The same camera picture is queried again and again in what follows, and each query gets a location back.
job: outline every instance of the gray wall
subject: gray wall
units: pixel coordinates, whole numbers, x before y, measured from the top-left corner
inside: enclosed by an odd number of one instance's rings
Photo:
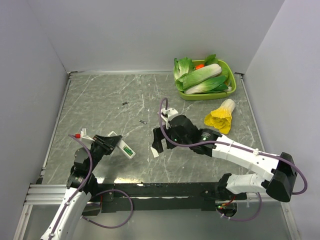
[[[291,201],[304,240],[320,238],[319,10],[318,0],[286,0],[244,75],[266,149],[292,154],[308,179]]]
[[[25,0],[0,1],[0,233],[12,239],[39,175],[67,73]]]
[[[217,53],[245,72],[284,0],[27,0],[68,72],[172,70]]]

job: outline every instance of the floor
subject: floor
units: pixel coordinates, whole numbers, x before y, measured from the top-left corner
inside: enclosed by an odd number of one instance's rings
[[[177,93],[172,74],[75,74],[71,82],[48,157],[43,184],[65,184],[80,147],[68,137],[87,128],[88,135],[108,135],[111,131],[136,152],[127,159],[118,149],[105,156],[93,171],[99,183],[217,182],[225,173],[245,174],[234,163],[210,158],[188,148],[165,149],[154,158],[150,146],[153,128],[159,126],[160,100],[186,115],[198,128],[205,128],[204,117],[224,99],[185,101]],[[244,87],[236,75],[236,103],[228,137],[252,148],[261,143]]]

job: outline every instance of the basket of vegetables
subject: basket of vegetables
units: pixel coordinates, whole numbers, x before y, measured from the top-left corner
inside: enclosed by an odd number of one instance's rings
[[[175,86],[184,100],[222,99],[232,94],[237,87],[230,67],[217,59],[215,54],[205,60],[175,58],[173,74]]]

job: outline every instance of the wall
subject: wall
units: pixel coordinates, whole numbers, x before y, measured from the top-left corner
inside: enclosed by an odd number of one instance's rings
[[[67,81],[25,0],[0,2],[0,233],[12,239],[39,176]]]
[[[317,0],[286,0],[244,75],[266,149],[291,153],[308,179],[291,200],[303,240],[320,236],[319,9]]]
[[[68,72],[171,71],[216,53],[244,73],[284,0],[27,0]]]

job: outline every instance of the carrot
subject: carrot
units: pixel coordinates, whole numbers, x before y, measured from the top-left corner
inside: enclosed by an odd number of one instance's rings
[[[195,67],[195,70],[200,69],[200,68],[203,68],[204,66],[205,66],[204,64],[199,64],[199,65],[197,65],[197,66]]]

